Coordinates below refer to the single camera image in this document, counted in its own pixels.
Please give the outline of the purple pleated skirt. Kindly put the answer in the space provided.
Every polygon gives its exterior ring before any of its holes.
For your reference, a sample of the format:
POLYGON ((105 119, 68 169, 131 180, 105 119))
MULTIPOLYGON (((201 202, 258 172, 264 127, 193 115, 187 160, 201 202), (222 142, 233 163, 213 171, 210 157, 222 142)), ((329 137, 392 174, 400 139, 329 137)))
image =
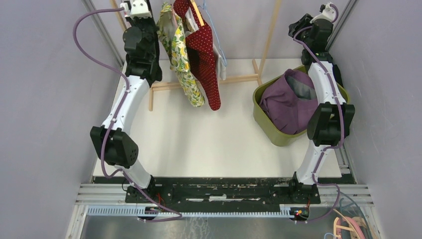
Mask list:
POLYGON ((264 90, 259 106, 280 132, 298 134, 318 107, 314 84, 306 73, 288 69, 264 90))

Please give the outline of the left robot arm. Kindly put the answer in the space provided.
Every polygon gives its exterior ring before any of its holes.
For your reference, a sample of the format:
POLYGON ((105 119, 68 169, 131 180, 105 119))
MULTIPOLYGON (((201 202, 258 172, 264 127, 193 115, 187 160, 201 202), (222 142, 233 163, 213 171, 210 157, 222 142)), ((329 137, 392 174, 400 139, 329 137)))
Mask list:
POLYGON ((90 137, 102 166, 108 164, 122 172, 138 187, 138 197, 149 203, 156 198, 157 190, 150 185, 152 175, 138 160, 139 147, 130 130, 142 99, 153 83, 162 80, 158 27, 150 17, 135 17, 129 23, 122 36, 127 63, 123 87, 109 116, 100 127, 92 127, 90 137))

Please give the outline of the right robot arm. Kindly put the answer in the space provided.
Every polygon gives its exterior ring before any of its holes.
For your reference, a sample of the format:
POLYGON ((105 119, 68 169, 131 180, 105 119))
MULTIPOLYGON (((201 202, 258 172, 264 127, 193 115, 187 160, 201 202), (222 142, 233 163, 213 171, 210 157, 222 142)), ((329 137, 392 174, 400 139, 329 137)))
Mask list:
POLYGON ((343 145, 355 114, 355 106, 348 104, 341 95, 333 72, 332 56, 326 50, 335 19, 334 16, 320 14, 312 17, 306 13, 289 25, 289 36, 304 48, 301 62, 314 85, 318 102, 308 123, 310 141, 305 158, 287 190, 293 203, 300 203, 308 194, 317 193, 320 168, 325 158, 343 145))

